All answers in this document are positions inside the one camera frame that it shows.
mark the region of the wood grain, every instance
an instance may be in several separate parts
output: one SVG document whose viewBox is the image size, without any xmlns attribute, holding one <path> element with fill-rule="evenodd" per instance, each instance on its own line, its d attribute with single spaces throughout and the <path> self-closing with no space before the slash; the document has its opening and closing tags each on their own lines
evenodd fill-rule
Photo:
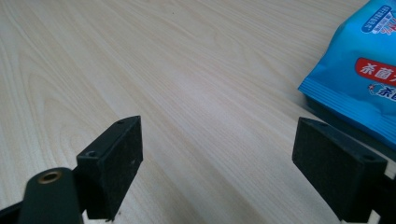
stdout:
<svg viewBox="0 0 396 224">
<path fill-rule="evenodd" d="M 141 115 L 115 223 L 339 223 L 291 162 L 296 89 L 365 2 L 1 0 L 0 208 Z"/>
</svg>

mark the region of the blue package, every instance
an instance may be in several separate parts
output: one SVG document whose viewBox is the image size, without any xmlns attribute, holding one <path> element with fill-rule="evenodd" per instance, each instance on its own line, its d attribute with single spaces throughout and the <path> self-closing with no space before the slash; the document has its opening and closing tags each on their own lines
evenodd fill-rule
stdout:
<svg viewBox="0 0 396 224">
<path fill-rule="evenodd" d="M 396 150 L 396 0 L 371 0 L 335 32 L 299 90 Z"/>
</svg>

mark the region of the wet wipes package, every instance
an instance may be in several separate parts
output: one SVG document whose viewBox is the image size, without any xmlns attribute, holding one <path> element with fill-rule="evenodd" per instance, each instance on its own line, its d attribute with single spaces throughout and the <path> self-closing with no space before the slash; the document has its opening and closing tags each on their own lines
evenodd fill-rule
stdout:
<svg viewBox="0 0 396 224">
<path fill-rule="evenodd" d="M 396 0 L 345 21 L 299 90 L 396 150 Z"/>
</svg>

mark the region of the screw hole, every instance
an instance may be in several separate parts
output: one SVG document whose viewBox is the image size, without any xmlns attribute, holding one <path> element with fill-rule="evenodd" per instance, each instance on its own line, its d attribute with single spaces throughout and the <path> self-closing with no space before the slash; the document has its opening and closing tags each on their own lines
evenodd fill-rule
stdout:
<svg viewBox="0 0 396 224">
<path fill-rule="evenodd" d="M 375 161 L 375 158 L 373 156 L 369 156 L 369 155 L 364 155 L 363 158 L 367 161 Z"/>
<path fill-rule="evenodd" d="M 96 152 L 95 151 L 89 151 L 85 155 L 89 156 L 89 157 L 95 157 L 96 156 Z"/>
<path fill-rule="evenodd" d="M 52 171 L 48 172 L 46 174 L 43 174 L 38 178 L 38 183 L 40 184 L 49 184 L 52 182 L 57 181 L 59 178 L 61 178 L 62 173 L 60 171 Z"/>
</svg>

